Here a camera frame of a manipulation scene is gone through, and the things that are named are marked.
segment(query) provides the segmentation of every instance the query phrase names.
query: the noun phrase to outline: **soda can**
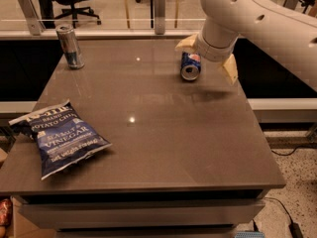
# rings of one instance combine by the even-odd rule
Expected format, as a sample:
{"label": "soda can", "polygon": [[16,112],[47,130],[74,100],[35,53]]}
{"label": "soda can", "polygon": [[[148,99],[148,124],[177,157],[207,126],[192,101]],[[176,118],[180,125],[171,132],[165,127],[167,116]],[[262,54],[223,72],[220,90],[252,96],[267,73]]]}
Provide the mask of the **soda can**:
{"label": "soda can", "polygon": [[180,74],[183,79],[188,81],[195,80],[200,74],[200,69],[199,54],[182,53]]}
{"label": "soda can", "polygon": [[59,25],[56,27],[56,32],[69,68],[84,67],[82,54],[72,26],[69,24]]}

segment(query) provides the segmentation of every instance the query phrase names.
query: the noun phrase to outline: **chip bag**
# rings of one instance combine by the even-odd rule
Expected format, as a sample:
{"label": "chip bag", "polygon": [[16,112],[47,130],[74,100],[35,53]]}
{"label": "chip bag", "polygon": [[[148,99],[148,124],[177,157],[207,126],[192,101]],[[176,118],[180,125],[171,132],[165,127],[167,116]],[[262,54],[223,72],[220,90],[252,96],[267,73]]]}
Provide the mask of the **chip bag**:
{"label": "chip bag", "polygon": [[42,179],[112,145],[79,118],[69,100],[16,118],[9,124],[14,132],[37,142]]}

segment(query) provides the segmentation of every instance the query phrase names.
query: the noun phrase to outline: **blue can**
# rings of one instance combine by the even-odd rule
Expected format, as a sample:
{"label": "blue can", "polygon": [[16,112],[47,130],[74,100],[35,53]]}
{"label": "blue can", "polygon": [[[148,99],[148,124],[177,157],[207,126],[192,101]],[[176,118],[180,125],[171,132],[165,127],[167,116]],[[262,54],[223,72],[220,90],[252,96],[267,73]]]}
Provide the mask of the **blue can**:
{"label": "blue can", "polygon": [[181,57],[181,77],[185,80],[195,80],[200,74],[200,55],[190,54],[187,52],[182,53]]}

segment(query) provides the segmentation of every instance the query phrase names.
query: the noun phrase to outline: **red object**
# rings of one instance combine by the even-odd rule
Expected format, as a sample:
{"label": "red object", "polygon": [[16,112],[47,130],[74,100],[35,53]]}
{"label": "red object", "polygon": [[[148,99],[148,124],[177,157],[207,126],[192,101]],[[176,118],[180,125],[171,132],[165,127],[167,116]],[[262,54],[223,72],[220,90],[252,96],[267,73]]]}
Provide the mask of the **red object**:
{"label": "red object", "polygon": [[12,202],[10,199],[0,201],[0,226],[9,226],[12,219]]}

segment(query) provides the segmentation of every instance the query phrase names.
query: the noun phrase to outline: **brown tabletop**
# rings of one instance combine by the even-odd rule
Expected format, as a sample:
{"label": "brown tabletop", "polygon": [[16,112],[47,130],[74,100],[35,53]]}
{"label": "brown tabletop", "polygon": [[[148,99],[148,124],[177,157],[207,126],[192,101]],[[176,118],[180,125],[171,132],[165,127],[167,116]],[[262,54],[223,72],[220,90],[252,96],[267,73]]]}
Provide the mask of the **brown tabletop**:
{"label": "brown tabletop", "polygon": [[240,84],[229,85],[206,60],[197,80],[182,80],[177,43],[79,42],[85,67],[71,70],[62,58],[36,109],[70,99],[79,116],[113,145],[41,181],[36,143],[20,135],[0,171],[0,193],[283,187]]}

